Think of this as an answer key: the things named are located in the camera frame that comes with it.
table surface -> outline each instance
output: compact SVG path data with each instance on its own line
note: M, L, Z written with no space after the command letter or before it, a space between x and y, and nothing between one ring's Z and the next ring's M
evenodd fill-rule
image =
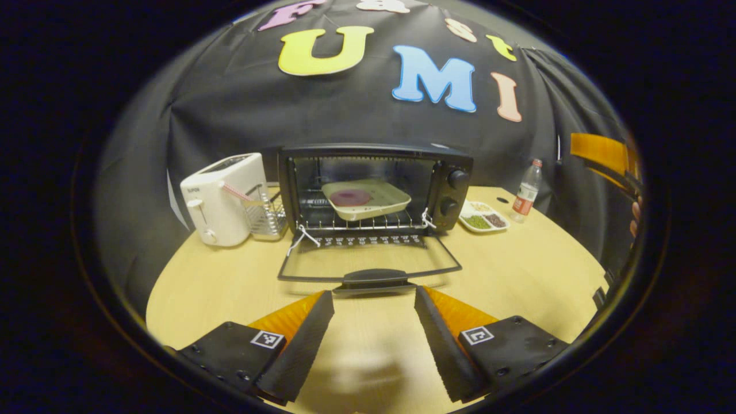
M471 187L507 219L514 195ZM205 245L193 233L158 278L146 324L164 345L181 349L221 323L247 325L270 312L338 283L278 281L291 244L249 238L234 248ZM458 223L440 237L463 270L411 279L498 319L520 315L566 342L595 313L592 297L604 269L571 235L532 209L522 224L476 234ZM414 291L394 295L333 296L333 316L299 397L296 413L447 413L450 402L414 311Z

orange letter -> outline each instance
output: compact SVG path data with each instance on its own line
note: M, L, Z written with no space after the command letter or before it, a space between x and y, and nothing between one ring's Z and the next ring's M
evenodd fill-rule
M466 41L475 43L478 41L478 39L475 38L473 35L473 31L463 23L460 23L457 20L453 20L452 18L446 18L445 23L447 23L447 28L450 29L450 31L461 38L465 39Z
M516 108L516 91L514 90L516 82L512 78L496 72L491 72L491 76L498 84L498 95L501 99L498 115L509 121L521 122L521 114Z
M411 11L406 8L401 0L363 0L356 7L360 10L385 10L392 13L409 13Z

white toaster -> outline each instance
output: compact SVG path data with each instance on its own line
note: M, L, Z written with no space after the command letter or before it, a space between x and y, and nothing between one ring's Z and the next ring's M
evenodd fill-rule
M248 238L245 207L231 193L234 189L246 194L258 184L266 187L263 157L258 152L217 161L181 182L187 210L205 244L234 246ZM231 192L224 191L225 186Z

square plate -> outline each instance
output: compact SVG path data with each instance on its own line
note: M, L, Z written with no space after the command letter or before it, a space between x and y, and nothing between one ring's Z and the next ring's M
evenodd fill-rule
M498 216L501 221L506 224L503 227L498 227L493 225L488 219L486 219L485 216L488 216L490 214L495 214ZM478 228L473 225L471 225L467 219L472 216L479 216L483 221L489 226L488 228ZM502 231L506 230L507 228L511 227L511 223L501 215L498 211L494 210L491 206L487 205L486 203L482 203L480 201L470 201L465 200L465 203L462 206L462 210L460 211L460 222L470 231L476 232L476 233L489 233L493 231Z
M336 206L330 200L330 196L338 191L346 189L360 189L371 195L368 203L362 206L344 207ZM355 181L341 181L329 183L322 186L322 192L341 219L349 222L369 219L371 217L383 216L397 211L402 211L411 202L409 194L399 190L386 181L366 179Z

human hand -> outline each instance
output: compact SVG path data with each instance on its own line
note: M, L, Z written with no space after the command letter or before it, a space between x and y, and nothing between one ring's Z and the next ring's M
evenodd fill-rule
M634 219L629 223L629 231L634 238L636 238L637 232L639 230L639 219L642 215L641 205L641 196L639 196L638 201L634 201L634 203L631 205L631 213L634 215Z

